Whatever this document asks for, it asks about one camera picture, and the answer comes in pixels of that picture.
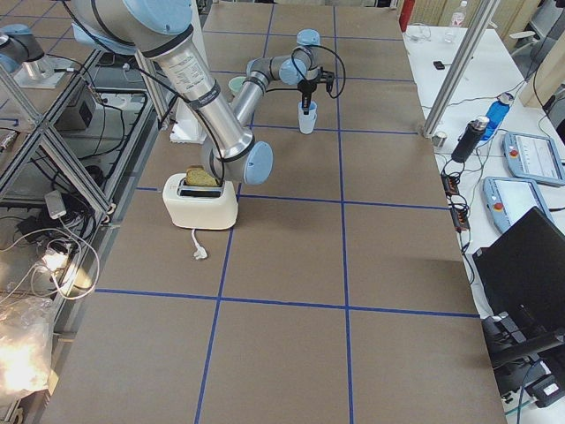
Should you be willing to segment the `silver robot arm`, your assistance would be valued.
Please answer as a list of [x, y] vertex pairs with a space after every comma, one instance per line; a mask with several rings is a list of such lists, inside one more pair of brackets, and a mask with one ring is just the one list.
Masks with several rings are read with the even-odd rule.
[[311, 29], [298, 33], [298, 45], [289, 55], [249, 62], [241, 90], [228, 102], [193, 43], [191, 2], [72, 1], [67, 11], [79, 42], [117, 55], [140, 53], [161, 67], [172, 92], [206, 130], [202, 165], [221, 181], [260, 185], [268, 179], [272, 148], [257, 140], [247, 123], [271, 82], [296, 87], [305, 115], [317, 86], [330, 91], [334, 85], [334, 73], [324, 70], [319, 60], [319, 35]]

